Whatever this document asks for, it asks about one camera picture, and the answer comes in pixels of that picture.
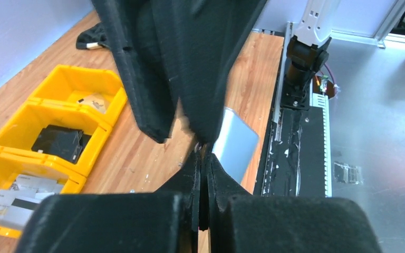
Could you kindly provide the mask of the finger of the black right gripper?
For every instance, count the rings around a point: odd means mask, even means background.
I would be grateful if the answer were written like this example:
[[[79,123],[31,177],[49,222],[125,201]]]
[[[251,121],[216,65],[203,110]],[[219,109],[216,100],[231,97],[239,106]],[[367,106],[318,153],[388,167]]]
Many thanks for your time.
[[[134,119],[141,132],[165,143],[175,121],[151,1],[93,1]]]
[[[172,94],[201,143],[219,136],[229,72],[265,1],[152,1]]]

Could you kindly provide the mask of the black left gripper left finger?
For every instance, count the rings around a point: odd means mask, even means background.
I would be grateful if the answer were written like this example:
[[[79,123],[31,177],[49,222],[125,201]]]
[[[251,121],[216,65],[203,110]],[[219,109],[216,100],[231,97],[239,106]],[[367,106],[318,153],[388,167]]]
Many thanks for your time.
[[[58,194],[34,210],[16,252],[197,252],[201,154],[154,192]]]

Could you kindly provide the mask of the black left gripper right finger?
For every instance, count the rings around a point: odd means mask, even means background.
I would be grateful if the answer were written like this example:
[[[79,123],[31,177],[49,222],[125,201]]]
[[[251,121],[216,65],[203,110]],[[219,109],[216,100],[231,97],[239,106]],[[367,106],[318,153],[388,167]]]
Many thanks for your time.
[[[210,252],[380,252],[364,211],[325,197],[260,197],[206,158]]]

